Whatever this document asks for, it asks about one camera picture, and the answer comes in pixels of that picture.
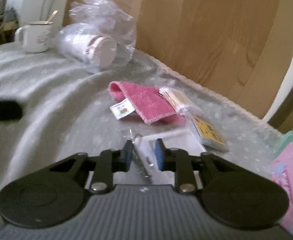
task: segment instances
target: white logo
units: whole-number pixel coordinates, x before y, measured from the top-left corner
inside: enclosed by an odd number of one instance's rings
[[[147,187],[142,187],[142,188],[140,188],[140,191],[145,193],[146,191],[149,191],[149,189]]]

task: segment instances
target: mug handle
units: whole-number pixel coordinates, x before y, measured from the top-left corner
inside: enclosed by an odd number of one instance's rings
[[[24,27],[18,28],[14,34],[14,42],[23,46],[23,35],[22,32],[24,31]]]

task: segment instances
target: wood grain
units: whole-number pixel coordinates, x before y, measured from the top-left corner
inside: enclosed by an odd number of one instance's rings
[[[293,55],[293,0],[114,1],[137,20],[137,49],[266,114]]]

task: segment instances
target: ribbed gray surface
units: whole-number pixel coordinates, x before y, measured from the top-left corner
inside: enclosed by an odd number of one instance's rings
[[[91,197],[73,219],[46,229],[7,225],[0,240],[94,239],[245,239],[272,240],[293,237],[280,226],[261,231],[228,228],[205,213],[194,196],[175,193],[171,186],[119,185],[107,195]]]

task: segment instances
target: round black motor cover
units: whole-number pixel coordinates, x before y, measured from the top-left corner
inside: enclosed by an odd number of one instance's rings
[[[84,190],[62,173],[26,176],[0,191],[0,214],[24,228],[45,228],[76,215],[84,203]]]
[[[249,172],[219,174],[203,189],[201,199],[213,218],[240,229],[271,227],[289,207],[279,185]]]

